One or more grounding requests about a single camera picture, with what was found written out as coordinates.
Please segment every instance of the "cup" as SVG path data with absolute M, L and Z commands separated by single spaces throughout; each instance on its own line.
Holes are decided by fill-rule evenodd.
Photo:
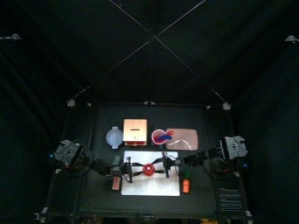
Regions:
M 154 131 L 154 133 L 152 133 L 152 141 L 154 141 L 155 144 L 160 145 L 160 144 L 164 144 L 164 143 L 166 143 L 167 139 L 164 139 L 163 141 L 156 141 L 156 139 L 158 139 L 162 135 L 164 135 L 164 134 L 166 134 L 166 132 L 164 132 L 164 130 L 162 130 L 162 129 L 156 129 L 156 130 Z

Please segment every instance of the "black fabric wall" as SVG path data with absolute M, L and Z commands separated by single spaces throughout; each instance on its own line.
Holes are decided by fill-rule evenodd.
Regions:
M 299 45 L 288 44 L 234 107 L 247 139 L 248 204 L 258 223 L 298 223 Z
M 200 1 L 154 2 L 116 3 L 158 34 Z M 0 41 L 1 223 L 31 223 L 44 206 L 66 101 L 91 83 L 102 101 L 219 103 L 206 84 L 238 99 L 252 213 L 259 223 L 296 223 L 299 45 L 282 43 L 298 1 L 206 1 L 162 35 L 200 79 L 158 41 L 106 75 L 152 38 L 111 1 L 3 1 L 0 18 L 0 35 L 23 38 Z
M 66 101 L 21 42 L 0 43 L 0 83 L 0 222 L 33 223 L 48 193 Z

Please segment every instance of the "small box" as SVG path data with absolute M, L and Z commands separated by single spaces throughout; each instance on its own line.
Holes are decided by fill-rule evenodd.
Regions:
M 147 120 L 126 119 L 124 120 L 124 142 L 126 145 L 146 145 L 147 141 Z

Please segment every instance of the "white tray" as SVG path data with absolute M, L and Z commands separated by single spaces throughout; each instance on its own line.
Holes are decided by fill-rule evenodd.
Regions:
M 168 157 L 178 158 L 178 152 L 167 152 Z M 124 160 L 131 157 L 131 162 L 142 165 L 152 163 L 163 156 L 160 151 L 126 151 Z M 156 170 L 163 170 L 163 163 L 154 165 Z M 142 166 L 132 168 L 134 172 L 143 170 Z M 171 177 L 166 178 L 164 173 L 155 173 L 151 177 L 144 174 L 134 177 L 134 183 L 122 180 L 122 195 L 151 195 L 151 196 L 180 196 L 180 182 L 175 171 L 171 169 Z

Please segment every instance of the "blue object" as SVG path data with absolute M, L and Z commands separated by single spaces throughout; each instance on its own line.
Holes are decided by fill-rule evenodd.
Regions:
M 168 136 L 168 135 L 162 135 L 162 136 L 158 137 L 156 142 L 162 142 L 162 141 L 166 140 L 166 139 L 167 139 L 167 140 L 171 140 L 172 137 Z

